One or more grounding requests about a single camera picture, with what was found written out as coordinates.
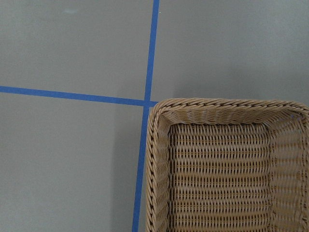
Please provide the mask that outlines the brown wicker basket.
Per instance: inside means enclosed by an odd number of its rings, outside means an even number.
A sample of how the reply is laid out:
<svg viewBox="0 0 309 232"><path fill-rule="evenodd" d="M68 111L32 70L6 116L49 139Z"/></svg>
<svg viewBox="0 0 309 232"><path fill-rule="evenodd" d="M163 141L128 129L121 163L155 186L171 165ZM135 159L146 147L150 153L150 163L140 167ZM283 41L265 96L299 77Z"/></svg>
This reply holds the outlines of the brown wicker basket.
<svg viewBox="0 0 309 232"><path fill-rule="evenodd" d="M168 99L150 112L148 232L306 232L309 108Z"/></svg>

